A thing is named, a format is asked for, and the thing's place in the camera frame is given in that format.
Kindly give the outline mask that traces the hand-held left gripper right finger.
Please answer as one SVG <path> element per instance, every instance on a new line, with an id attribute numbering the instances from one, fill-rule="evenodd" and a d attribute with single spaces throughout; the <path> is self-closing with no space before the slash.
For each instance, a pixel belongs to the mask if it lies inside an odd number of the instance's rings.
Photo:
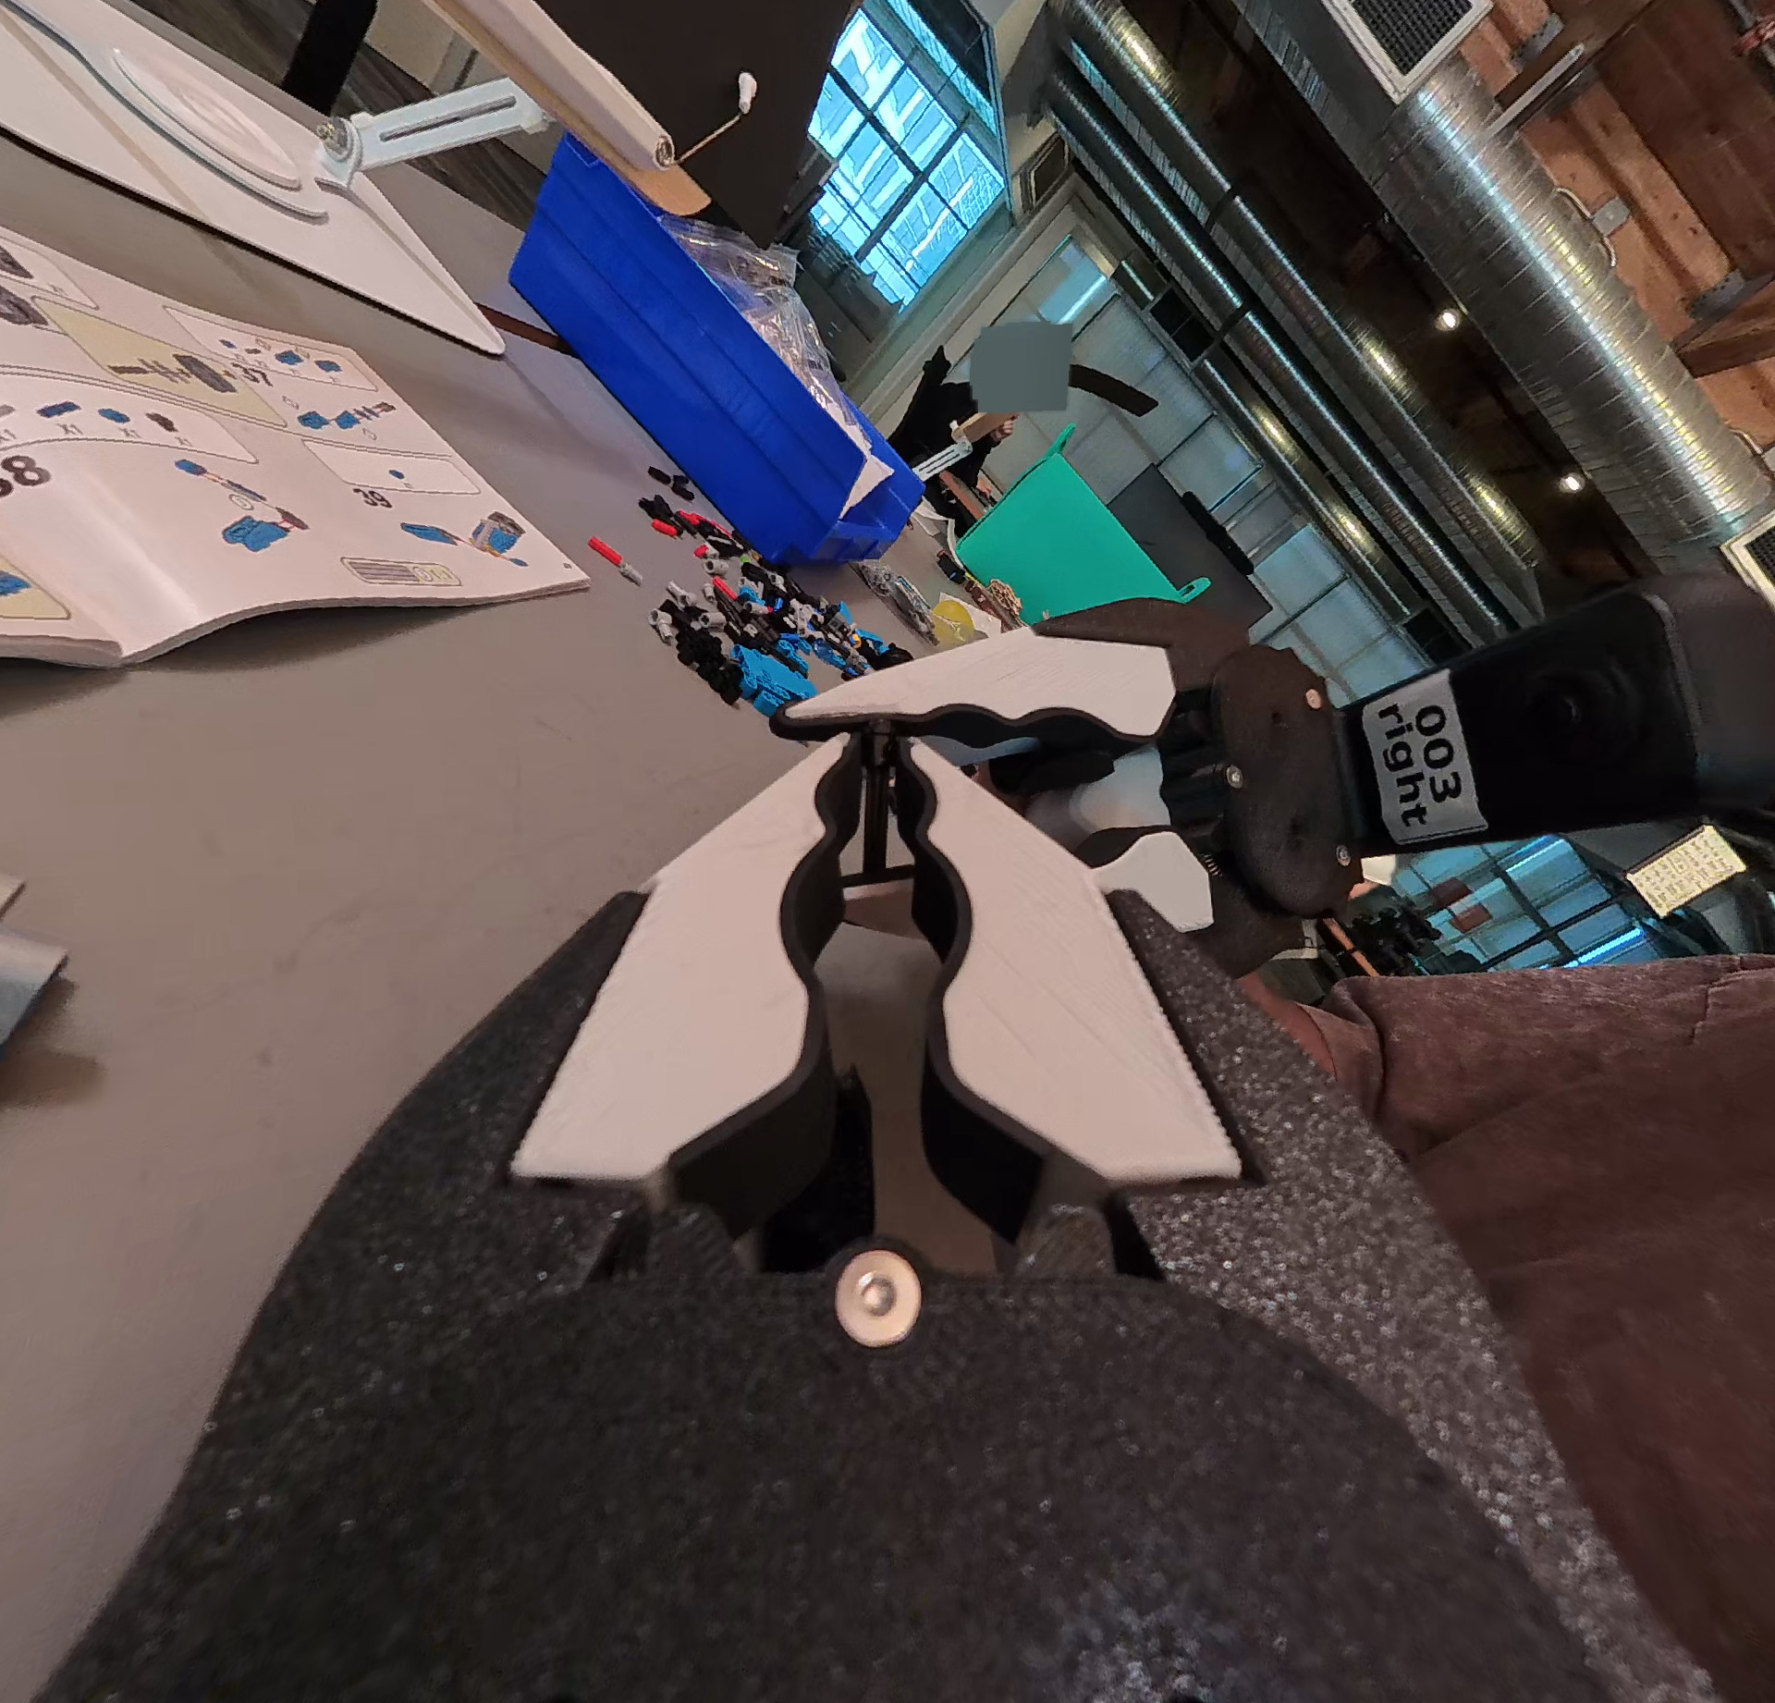
<path id="1" fill-rule="evenodd" d="M 1245 1156 L 1102 879 L 922 741 L 895 758 L 914 921 L 938 960 L 922 1147 L 1002 1245 L 1052 1205 L 1238 1181 Z"/>

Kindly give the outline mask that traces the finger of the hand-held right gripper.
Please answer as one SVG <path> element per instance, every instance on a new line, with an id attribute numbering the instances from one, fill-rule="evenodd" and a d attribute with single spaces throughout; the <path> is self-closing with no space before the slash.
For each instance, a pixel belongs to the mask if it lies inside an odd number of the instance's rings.
<path id="1" fill-rule="evenodd" d="M 781 738 L 943 738 L 968 748 L 1147 743 L 1177 689 L 1163 649 L 1035 629 L 865 675 L 770 718 Z"/>
<path id="2" fill-rule="evenodd" d="M 1140 897 L 1176 930 L 1213 924 L 1213 887 L 1203 862 L 1172 826 L 1097 826 L 1075 843 L 1097 892 Z"/>

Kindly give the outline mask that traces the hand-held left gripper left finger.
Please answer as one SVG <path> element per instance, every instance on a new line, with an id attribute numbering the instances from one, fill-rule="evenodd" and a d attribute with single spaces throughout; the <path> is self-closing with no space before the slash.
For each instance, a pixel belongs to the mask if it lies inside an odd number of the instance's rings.
<path id="1" fill-rule="evenodd" d="M 832 1145 L 814 962 L 840 924 L 858 738 L 784 779 L 623 897 L 616 952 L 510 1160 L 512 1178 L 699 1205 L 744 1240 Z"/>

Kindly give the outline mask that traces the black axle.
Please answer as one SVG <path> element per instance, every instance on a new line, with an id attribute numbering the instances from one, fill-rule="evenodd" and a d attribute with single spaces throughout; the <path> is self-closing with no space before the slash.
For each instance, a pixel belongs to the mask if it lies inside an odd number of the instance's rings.
<path id="1" fill-rule="evenodd" d="M 865 731 L 860 760 L 860 867 L 849 887 L 875 887 L 895 879 L 891 867 L 891 818 L 895 812 L 898 741 L 891 720 L 872 720 Z"/>

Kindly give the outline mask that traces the white desk lamp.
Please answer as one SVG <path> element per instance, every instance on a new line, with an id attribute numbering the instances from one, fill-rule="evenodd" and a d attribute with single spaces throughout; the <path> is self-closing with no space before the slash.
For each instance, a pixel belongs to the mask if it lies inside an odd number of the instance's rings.
<path id="1" fill-rule="evenodd" d="M 371 172 L 551 126 L 581 137 L 643 197 L 644 171 L 689 162 L 532 0 L 427 4 L 497 67 L 497 80 L 306 123 L 111 0 L 2 0 L 2 133 L 502 358 L 497 329 Z"/>

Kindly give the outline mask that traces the printed paper sheet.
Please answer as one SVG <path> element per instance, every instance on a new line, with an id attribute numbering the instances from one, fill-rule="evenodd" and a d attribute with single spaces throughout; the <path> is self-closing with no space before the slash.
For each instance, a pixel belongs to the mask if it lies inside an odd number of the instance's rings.
<path id="1" fill-rule="evenodd" d="M 1667 918 L 1741 872 L 1742 852 L 1713 823 L 1700 823 L 1625 869 L 1625 881 L 1654 917 Z"/>

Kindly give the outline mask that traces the pile of small building pieces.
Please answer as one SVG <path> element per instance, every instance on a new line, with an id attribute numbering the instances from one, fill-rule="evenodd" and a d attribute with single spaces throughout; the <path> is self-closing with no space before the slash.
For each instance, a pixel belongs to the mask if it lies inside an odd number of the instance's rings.
<path id="1" fill-rule="evenodd" d="M 682 473 L 650 467 L 647 476 L 660 489 L 639 498 L 639 511 L 656 534 L 689 539 L 699 571 L 698 586 L 669 583 L 647 623 L 726 707 L 773 718 L 814 695 L 813 666 L 847 682 L 914 660 L 860 629 L 843 603 L 813 594 L 726 521 L 702 516 Z"/>

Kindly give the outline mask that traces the thin metal ducts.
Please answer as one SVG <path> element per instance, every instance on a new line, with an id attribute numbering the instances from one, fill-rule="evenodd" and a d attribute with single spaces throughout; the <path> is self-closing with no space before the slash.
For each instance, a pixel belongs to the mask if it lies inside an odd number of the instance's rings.
<path id="1" fill-rule="evenodd" d="M 1451 519 L 1409 489 L 1072 61 L 1045 78 L 1042 100 L 1077 168 L 1114 201 L 1195 318 L 1186 359 L 1270 450 L 1277 469 L 1311 495 L 1333 537 L 1360 563 L 1395 565 L 1460 639 L 1490 643 L 1538 620 L 1538 594 L 1496 580 Z"/>

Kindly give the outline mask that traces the blue storage bin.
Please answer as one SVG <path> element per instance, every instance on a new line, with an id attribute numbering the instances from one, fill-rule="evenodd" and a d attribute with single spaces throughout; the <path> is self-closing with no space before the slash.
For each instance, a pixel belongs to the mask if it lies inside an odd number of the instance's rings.
<path id="1" fill-rule="evenodd" d="M 865 416 L 835 421 L 575 137 L 555 143 L 510 283 L 767 563 L 878 558 L 908 531 L 917 473 Z"/>

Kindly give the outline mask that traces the clear bag of parts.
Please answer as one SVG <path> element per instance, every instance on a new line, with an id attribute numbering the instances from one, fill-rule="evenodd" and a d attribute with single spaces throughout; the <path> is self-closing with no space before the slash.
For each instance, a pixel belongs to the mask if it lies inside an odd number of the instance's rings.
<path id="1" fill-rule="evenodd" d="M 726 295 L 778 359 L 796 371 L 813 401 L 835 423 L 852 426 L 852 405 L 832 371 L 829 348 L 796 287 L 796 251 L 760 247 L 744 231 L 719 228 L 699 215 L 675 215 L 666 211 L 660 225 Z"/>

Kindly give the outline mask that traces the paned window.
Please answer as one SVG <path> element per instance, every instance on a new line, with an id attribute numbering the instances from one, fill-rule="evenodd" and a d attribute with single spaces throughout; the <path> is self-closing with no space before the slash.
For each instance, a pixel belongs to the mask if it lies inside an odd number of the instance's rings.
<path id="1" fill-rule="evenodd" d="M 1005 208 L 996 67 L 981 24 L 930 0 L 865 0 L 809 117 L 829 172 L 809 235 L 908 308 Z"/>

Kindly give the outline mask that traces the person's brown garment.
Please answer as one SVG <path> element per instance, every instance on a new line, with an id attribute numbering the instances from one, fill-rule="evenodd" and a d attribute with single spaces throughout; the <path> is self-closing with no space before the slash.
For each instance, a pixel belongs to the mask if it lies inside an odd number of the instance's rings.
<path id="1" fill-rule="evenodd" d="M 1409 1163 L 1657 1617 L 1771 1699 L 1771 960 L 1245 988 Z"/>

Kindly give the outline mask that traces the sticker sheet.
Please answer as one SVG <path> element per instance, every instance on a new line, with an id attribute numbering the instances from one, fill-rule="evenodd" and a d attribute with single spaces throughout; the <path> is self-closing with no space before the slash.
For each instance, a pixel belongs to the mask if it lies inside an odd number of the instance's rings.
<path id="1" fill-rule="evenodd" d="M 62 944 L 9 924 L 9 911 L 22 887 L 16 877 L 2 872 L 2 1048 L 67 966 Z"/>

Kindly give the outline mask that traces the instruction booklet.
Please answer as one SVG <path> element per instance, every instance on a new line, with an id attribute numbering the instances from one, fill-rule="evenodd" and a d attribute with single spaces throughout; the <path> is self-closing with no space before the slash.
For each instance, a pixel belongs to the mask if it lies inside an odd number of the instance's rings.
<path id="1" fill-rule="evenodd" d="M 2 660 L 584 586 L 363 358 L 2 234 Z"/>

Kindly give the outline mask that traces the black partition panel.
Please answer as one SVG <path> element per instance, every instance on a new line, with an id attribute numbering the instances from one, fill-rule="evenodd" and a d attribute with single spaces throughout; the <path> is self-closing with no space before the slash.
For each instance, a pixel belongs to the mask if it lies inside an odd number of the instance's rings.
<path id="1" fill-rule="evenodd" d="M 656 122 L 729 228 L 773 246 L 856 0 L 532 0 Z"/>

